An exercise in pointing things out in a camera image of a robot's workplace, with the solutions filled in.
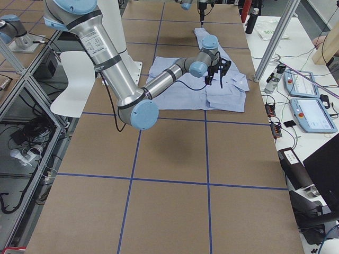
blue joint cap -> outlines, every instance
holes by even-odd
[[[139,130],[151,128],[158,120],[159,109],[150,99],[139,102],[131,113],[131,124]]]
[[[0,33],[0,38],[6,43],[10,43],[12,41],[12,38],[9,37],[7,34],[5,33]]]
[[[192,63],[189,69],[190,74],[197,78],[201,78],[206,71],[207,65],[200,61]]]
[[[14,14],[2,16],[0,19],[3,21],[20,21],[19,17]]]
[[[202,39],[202,47],[204,49],[217,49],[218,38],[215,35],[208,35]]]
[[[68,13],[84,15],[96,8],[97,0],[53,0],[61,9]]]
[[[44,19],[44,24],[50,28],[56,29],[56,30],[61,30],[64,32],[68,32],[67,27],[64,24],[61,24],[59,22],[55,22],[54,20],[50,20],[46,17],[43,17]]]
[[[192,4],[189,3],[185,3],[185,4],[181,4],[181,8],[184,9],[185,11],[188,11],[191,8]]]

black cylinder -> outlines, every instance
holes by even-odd
[[[246,24],[247,27],[246,27],[245,33],[251,34],[253,32],[256,19],[258,18],[258,13],[259,13],[259,9],[254,8],[253,12],[250,14],[249,19],[247,21],[247,24]]]

folded cloth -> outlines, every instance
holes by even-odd
[[[205,29],[195,29],[198,45],[201,48],[202,39],[209,33]],[[222,58],[230,60],[223,48],[219,45]],[[163,70],[170,67],[178,58],[156,57],[149,70],[147,82],[159,75]],[[196,78],[190,74],[183,75],[180,81],[193,89],[205,86],[204,77]],[[246,94],[249,91],[246,76],[241,74],[232,62],[227,75],[222,78],[222,89],[220,85],[220,74],[214,75],[211,86],[206,86],[199,91],[188,89],[183,83],[175,82],[166,91],[153,99],[161,110],[228,110],[243,112]]]

